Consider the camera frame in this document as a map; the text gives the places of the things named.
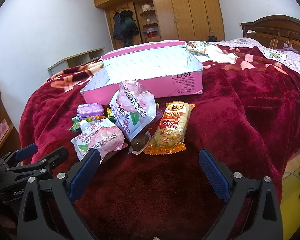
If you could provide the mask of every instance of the orange snack wrapper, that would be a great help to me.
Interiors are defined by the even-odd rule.
[[[143,151],[145,154],[172,154],[186,149],[183,141],[195,105],[174,101],[166,106],[157,130]]]

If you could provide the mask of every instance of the maroon plush blanket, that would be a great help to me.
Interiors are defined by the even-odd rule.
[[[162,110],[173,100],[197,105],[186,150],[155,156],[122,150],[98,168],[75,203],[100,240],[201,239],[224,204],[199,166],[198,154],[205,147],[247,178],[270,176],[281,199],[287,160],[300,148],[300,75],[264,58],[256,47],[221,48],[239,58],[235,64],[205,62],[202,95],[156,99]],[[255,68],[244,68],[245,59]],[[77,106],[85,103],[79,91],[93,75],[89,69],[70,69],[45,83],[21,118],[22,146],[39,147],[32,162],[60,146],[69,149],[69,159],[55,174],[78,161],[70,142],[76,134],[67,128]]]

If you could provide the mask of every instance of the carved headboard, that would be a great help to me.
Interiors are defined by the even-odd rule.
[[[300,20],[285,15],[272,15],[251,23],[242,23],[243,36],[259,41],[271,49],[282,49],[286,43],[300,53]]]

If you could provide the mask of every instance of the open cardboard box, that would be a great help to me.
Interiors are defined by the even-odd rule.
[[[155,98],[202,93],[202,63],[185,41],[160,41],[111,51],[81,90],[85,101],[108,105],[124,80],[137,80]]]

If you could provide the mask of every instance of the metal screw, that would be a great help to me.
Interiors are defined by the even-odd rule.
[[[263,179],[265,180],[265,182],[270,182],[271,181],[271,178],[269,176],[265,176]]]
[[[237,178],[237,179],[240,179],[241,177],[242,177],[242,174],[240,173],[240,172],[235,172],[234,174],[233,174],[233,176],[235,177],[235,178]]]
[[[64,172],[61,172],[57,175],[58,179],[63,179],[66,176],[66,174]]]
[[[35,181],[35,177],[30,177],[30,178],[28,179],[28,181],[29,181],[30,183],[34,182],[34,181]]]

